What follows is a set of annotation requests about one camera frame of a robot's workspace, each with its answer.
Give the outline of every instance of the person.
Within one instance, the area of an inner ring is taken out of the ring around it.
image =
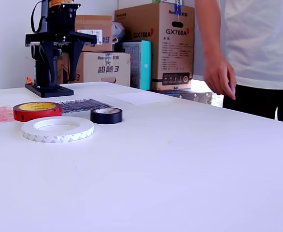
[[[224,108],[283,121],[283,0],[225,0],[226,57],[217,0],[196,0],[204,80]]]

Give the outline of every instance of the table surface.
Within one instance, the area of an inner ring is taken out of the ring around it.
[[[283,232],[283,123],[177,98],[135,106],[108,95],[141,90],[108,83],[68,87],[74,96],[48,100],[93,98],[124,122],[65,144],[0,124],[0,232]],[[0,106],[32,101],[0,90]]]

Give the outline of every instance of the black pants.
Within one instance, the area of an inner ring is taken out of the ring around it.
[[[278,120],[283,121],[283,90],[236,86],[236,100],[225,97],[223,107],[272,119],[278,108]]]

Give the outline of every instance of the white t-shirt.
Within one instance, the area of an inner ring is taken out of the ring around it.
[[[238,84],[283,89],[283,0],[226,0],[225,18]]]

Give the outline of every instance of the black metal stand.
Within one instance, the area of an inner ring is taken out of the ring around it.
[[[52,89],[45,89],[45,88],[37,88],[34,85],[25,84],[25,87],[41,98],[54,98],[54,97],[64,97],[64,96],[74,95],[73,90],[62,86],[58,86]]]
[[[35,59],[36,79],[33,85],[25,87],[41,98],[74,95],[74,91],[58,85],[57,60],[62,53],[70,59],[69,79],[76,78],[79,56],[85,44],[95,45],[97,37],[75,32],[76,11],[80,4],[60,4],[48,8],[51,0],[42,1],[42,18],[39,33],[26,35],[26,46],[32,46]],[[33,32],[34,11],[31,25]]]

